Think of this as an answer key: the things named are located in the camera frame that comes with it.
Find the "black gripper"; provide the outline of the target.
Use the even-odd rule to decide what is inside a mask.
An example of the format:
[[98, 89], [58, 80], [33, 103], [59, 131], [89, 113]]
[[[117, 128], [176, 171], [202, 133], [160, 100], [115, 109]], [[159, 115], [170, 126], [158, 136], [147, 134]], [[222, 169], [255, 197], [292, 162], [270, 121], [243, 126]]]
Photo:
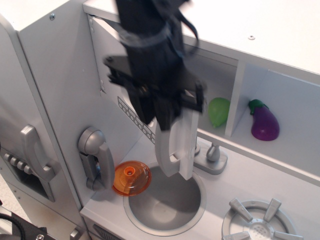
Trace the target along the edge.
[[127, 90], [140, 120], [148, 125], [156, 117], [161, 131], [171, 129], [183, 108], [204, 110], [206, 87], [184, 64], [199, 47], [198, 33], [191, 31], [194, 44], [186, 48], [180, 28], [132, 32], [120, 27], [117, 33], [126, 55], [103, 60], [110, 82]]

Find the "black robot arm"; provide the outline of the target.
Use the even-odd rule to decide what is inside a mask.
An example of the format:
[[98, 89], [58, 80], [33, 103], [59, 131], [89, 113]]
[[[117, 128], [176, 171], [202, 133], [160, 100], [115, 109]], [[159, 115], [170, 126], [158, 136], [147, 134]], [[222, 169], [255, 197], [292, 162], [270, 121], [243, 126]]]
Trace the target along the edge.
[[181, 0], [118, 0], [118, 35], [125, 56], [109, 56], [111, 83], [126, 89], [145, 124], [156, 119], [162, 131], [171, 129], [184, 108], [202, 112], [206, 86], [184, 60], [199, 46], [185, 49], [182, 25], [196, 28], [180, 11]]

